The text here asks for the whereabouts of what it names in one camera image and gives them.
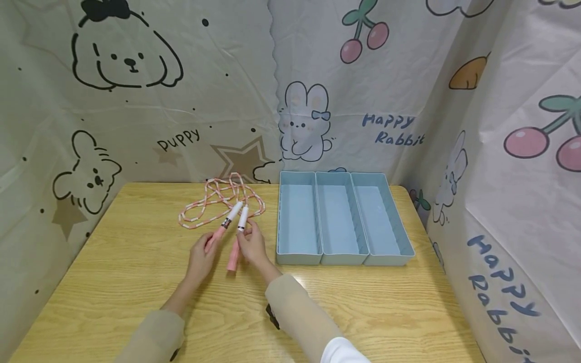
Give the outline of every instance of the beaded rope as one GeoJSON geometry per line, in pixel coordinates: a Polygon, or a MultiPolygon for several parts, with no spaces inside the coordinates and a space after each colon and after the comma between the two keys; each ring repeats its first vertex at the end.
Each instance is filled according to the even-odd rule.
{"type": "Polygon", "coordinates": [[[180,224],[180,226],[182,226],[184,228],[188,228],[188,229],[195,229],[195,228],[200,227],[204,224],[208,224],[208,223],[215,221],[215,220],[225,216],[226,214],[228,214],[230,212],[230,210],[232,210],[232,208],[234,207],[234,204],[236,204],[239,201],[242,201],[242,202],[244,202],[245,205],[248,205],[248,200],[250,198],[256,198],[256,201],[258,202],[258,205],[259,205],[259,209],[256,212],[254,212],[253,214],[249,215],[248,218],[263,214],[266,211],[266,204],[264,204],[264,201],[262,200],[262,198],[258,194],[256,194],[256,192],[251,187],[244,184],[244,180],[242,180],[242,177],[237,172],[230,173],[230,176],[229,176],[227,181],[223,180],[223,179],[219,179],[219,178],[212,178],[212,179],[206,180],[206,184],[204,186],[204,192],[205,192],[205,196],[203,199],[200,199],[197,202],[193,202],[193,203],[188,204],[187,206],[185,206],[183,211],[178,215],[178,223],[180,224]],[[238,177],[238,180],[240,180],[240,183],[233,181],[232,177],[238,177]],[[229,184],[229,186],[225,186],[225,187],[221,188],[220,183],[229,184]],[[247,189],[250,190],[251,194],[248,195],[246,193],[247,189]],[[227,190],[232,190],[232,195],[230,197],[225,197],[222,194],[223,191],[227,191],[227,190]],[[214,194],[218,194],[218,197],[220,199],[208,201],[210,198],[212,198],[214,196],[214,194]],[[234,203],[230,203],[229,201],[234,199],[234,198],[235,198],[234,203]],[[204,212],[206,211],[206,206],[208,206],[210,204],[214,204],[214,203],[224,203],[224,204],[226,204],[226,206],[228,206],[228,209],[225,210],[222,214],[217,215],[215,217],[212,217],[209,220],[202,221],[198,224],[189,225],[189,224],[185,223],[185,222],[192,223],[192,222],[199,221],[200,218],[202,217],[202,215],[204,214],[204,212]],[[187,211],[189,211],[190,209],[194,209],[196,207],[200,207],[200,206],[202,207],[202,210],[200,211],[200,214],[198,214],[197,217],[188,218],[185,216],[187,211]]]}

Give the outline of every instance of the jump rope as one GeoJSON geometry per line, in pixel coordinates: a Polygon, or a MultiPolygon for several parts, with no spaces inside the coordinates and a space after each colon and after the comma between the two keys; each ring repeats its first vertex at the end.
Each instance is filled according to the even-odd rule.
{"type": "MultiPolygon", "coordinates": [[[[220,227],[218,227],[218,230],[216,230],[214,232],[214,235],[212,236],[212,238],[210,238],[210,240],[208,240],[208,242],[206,243],[206,247],[205,247],[206,252],[208,252],[210,250],[210,247],[212,246],[212,244],[214,243],[214,241],[216,239],[219,239],[224,235],[224,233],[226,232],[226,229],[228,229],[228,227],[230,226],[230,223],[232,223],[232,220],[234,220],[234,218],[236,217],[237,214],[240,214],[240,220],[238,221],[238,230],[243,232],[244,229],[246,228],[246,220],[248,218],[252,218],[252,217],[255,217],[257,215],[263,214],[266,211],[266,204],[264,204],[264,201],[262,200],[262,198],[251,187],[244,184],[244,180],[242,180],[242,177],[237,172],[230,173],[228,180],[223,180],[223,179],[219,179],[219,178],[208,179],[206,181],[205,186],[204,186],[204,192],[205,192],[205,195],[204,195],[203,199],[200,199],[197,202],[193,202],[193,203],[190,203],[187,206],[185,206],[183,211],[178,215],[178,223],[180,224],[180,226],[182,226],[184,228],[195,229],[197,227],[200,227],[204,224],[208,224],[208,223],[215,221],[218,218],[228,214],[226,216],[226,219],[224,220],[224,222],[222,222],[220,227]],[[228,184],[228,185],[221,188],[220,187],[221,183],[228,184]],[[232,190],[232,195],[229,197],[225,197],[222,194],[222,192],[229,191],[229,190],[232,190]],[[214,195],[218,195],[218,200],[209,200],[214,195]],[[251,198],[256,199],[256,201],[258,202],[258,205],[259,205],[259,209],[256,212],[254,212],[253,214],[248,215],[248,212],[249,212],[248,200],[251,198]],[[193,225],[186,224],[186,222],[193,223],[193,222],[199,221],[200,218],[202,217],[202,215],[204,214],[204,212],[206,211],[206,206],[208,206],[210,204],[215,204],[215,203],[224,203],[224,204],[226,204],[228,209],[225,210],[222,214],[217,215],[215,217],[212,217],[208,220],[204,220],[200,223],[193,224],[193,225]],[[200,213],[198,214],[197,217],[194,217],[194,218],[186,217],[185,214],[187,211],[189,211],[190,209],[197,208],[197,207],[202,207],[202,210],[200,211],[200,213]]],[[[230,258],[228,260],[228,267],[227,268],[229,271],[236,271],[236,267],[238,265],[239,253],[240,253],[240,245],[238,244],[238,241],[236,240],[234,242],[234,245],[232,246],[232,252],[230,252],[230,258]]]]}

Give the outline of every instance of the beige sleeve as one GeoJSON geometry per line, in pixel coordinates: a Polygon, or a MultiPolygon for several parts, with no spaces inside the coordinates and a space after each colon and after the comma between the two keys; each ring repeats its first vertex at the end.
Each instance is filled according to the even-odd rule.
{"type": "Polygon", "coordinates": [[[184,325],[174,312],[150,312],[115,363],[168,363],[184,341],[184,325]]]}
{"type": "Polygon", "coordinates": [[[303,349],[311,363],[321,362],[327,344],[343,336],[327,313],[315,303],[291,275],[282,275],[266,289],[280,327],[303,349]]]}

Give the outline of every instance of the hand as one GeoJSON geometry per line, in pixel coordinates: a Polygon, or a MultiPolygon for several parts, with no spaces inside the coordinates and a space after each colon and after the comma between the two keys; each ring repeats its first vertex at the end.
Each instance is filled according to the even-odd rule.
{"type": "Polygon", "coordinates": [[[208,252],[205,252],[204,248],[213,235],[213,232],[208,232],[202,235],[202,237],[200,237],[196,244],[190,249],[188,270],[185,274],[184,282],[197,287],[202,283],[202,281],[204,281],[212,270],[216,250],[218,249],[220,241],[215,240],[208,252]]]}
{"type": "Polygon", "coordinates": [[[248,220],[248,223],[251,228],[244,231],[244,233],[238,232],[236,234],[242,254],[254,266],[270,262],[266,256],[264,236],[260,232],[260,228],[253,220],[248,220]]]}

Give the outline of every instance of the cherry print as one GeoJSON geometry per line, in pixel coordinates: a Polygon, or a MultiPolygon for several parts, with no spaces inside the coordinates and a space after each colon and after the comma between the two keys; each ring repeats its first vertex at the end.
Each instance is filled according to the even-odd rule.
{"type": "Polygon", "coordinates": [[[361,0],[357,9],[349,11],[343,16],[343,19],[341,19],[341,23],[344,26],[357,24],[355,36],[353,39],[349,39],[341,47],[341,52],[339,55],[343,63],[353,63],[361,55],[363,46],[361,45],[359,36],[361,35],[363,25],[370,29],[369,33],[367,34],[367,47],[372,51],[381,48],[381,46],[383,46],[388,40],[388,25],[383,21],[374,23],[367,17],[367,14],[373,10],[376,4],[377,0],[361,0]]]}
{"type": "Polygon", "coordinates": [[[369,49],[375,50],[381,48],[388,40],[389,27],[386,23],[380,22],[371,28],[367,35],[367,46],[369,49]]]}
{"type": "Polygon", "coordinates": [[[362,50],[359,39],[350,39],[343,44],[341,48],[341,60],[343,63],[353,63],[359,58],[362,50]]]}
{"type": "Polygon", "coordinates": [[[561,145],[557,163],[565,170],[581,172],[581,136],[572,137],[561,145]]]}
{"type": "Polygon", "coordinates": [[[567,171],[581,172],[581,97],[553,95],[539,101],[539,107],[560,115],[543,128],[529,126],[514,130],[504,140],[504,149],[520,159],[540,156],[548,149],[549,135],[572,120],[576,135],[557,150],[557,164],[567,171]]]}
{"type": "Polygon", "coordinates": [[[549,144],[548,135],[536,127],[523,127],[511,132],[504,140],[504,149],[520,159],[530,159],[544,153],[549,144]]]}

